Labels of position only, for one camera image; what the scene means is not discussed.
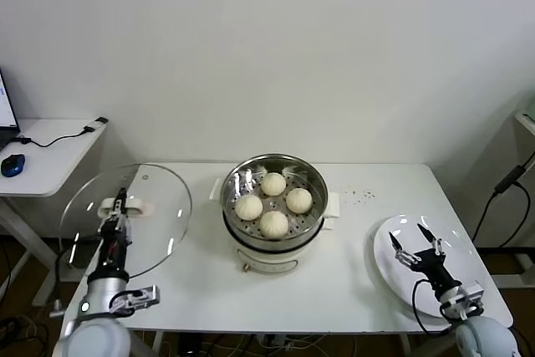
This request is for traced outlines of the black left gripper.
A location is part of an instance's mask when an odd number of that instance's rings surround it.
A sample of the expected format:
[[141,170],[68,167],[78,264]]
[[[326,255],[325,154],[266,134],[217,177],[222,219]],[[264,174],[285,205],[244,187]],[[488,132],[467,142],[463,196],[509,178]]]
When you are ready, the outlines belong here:
[[130,219],[127,217],[127,190],[121,187],[116,196],[116,216],[107,218],[100,228],[102,243],[90,278],[127,278],[127,247],[132,243]]

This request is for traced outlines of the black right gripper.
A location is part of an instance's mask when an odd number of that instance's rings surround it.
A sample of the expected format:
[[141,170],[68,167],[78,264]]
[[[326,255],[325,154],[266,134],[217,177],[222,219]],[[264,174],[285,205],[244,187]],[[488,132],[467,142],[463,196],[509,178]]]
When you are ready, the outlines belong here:
[[405,266],[410,266],[413,272],[423,273],[429,280],[435,296],[440,298],[447,291],[461,286],[461,281],[454,279],[444,266],[446,255],[442,248],[442,239],[436,237],[430,229],[420,223],[417,227],[434,250],[430,248],[414,255],[407,252],[396,236],[389,232],[390,241],[395,250],[395,259]]

